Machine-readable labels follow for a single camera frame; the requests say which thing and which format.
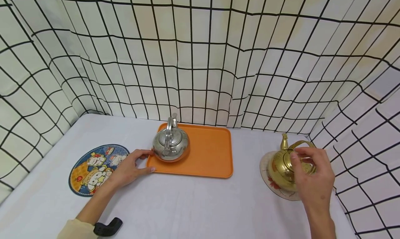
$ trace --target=round placemat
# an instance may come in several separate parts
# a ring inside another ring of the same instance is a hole
[[[69,188],[77,195],[91,197],[111,176],[129,151],[118,144],[94,148],[81,157],[69,174]]]
[[[268,186],[268,188],[270,190],[272,190],[275,194],[277,194],[279,197],[284,198],[286,200],[291,200],[291,201],[300,200],[300,197],[297,192],[281,189],[281,187],[279,187],[269,176],[268,163],[269,163],[270,158],[273,157],[276,152],[277,151],[268,152],[261,158],[261,161],[260,161],[261,177],[263,178],[263,180],[266,183],[266,185]]]

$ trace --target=orange tray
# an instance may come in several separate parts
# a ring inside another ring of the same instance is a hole
[[[158,131],[166,128],[162,124]],[[190,140],[190,153],[174,163],[166,163],[150,156],[147,167],[154,166],[157,173],[229,178],[233,174],[231,132],[226,128],[195,126],[178,123]]]

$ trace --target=grid pattern backdrop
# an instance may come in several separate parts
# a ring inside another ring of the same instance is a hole
[[[310,135],[357,236],[399,238],[399,6],[0,0],[0,200],[85,113],[177,112]]]

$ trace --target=black clip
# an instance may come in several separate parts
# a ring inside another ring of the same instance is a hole
[[[93,232],[101,237],[113,236],[123,225],[123,221],[118,217],[114,217],[110,224],[96,223]]]

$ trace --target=cartoon bear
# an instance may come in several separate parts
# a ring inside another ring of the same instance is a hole
[[[89,166],[100,166],[102,165],[105,160],[107,159],[102,154],[92,153],[92,156],[87,160],[87,165]]]
[[[126,155],[113,155],[110,157],[111,163],[110,166],[117,166],[119,165],[124,159],[126,158]]]
[[[106,165],[100,168],[95,167],[85,176],[82,180],[82,184],[85,184],[90,192],[95,192],[95,190],[109,178],[111,173],[111,168],[108,168]]]

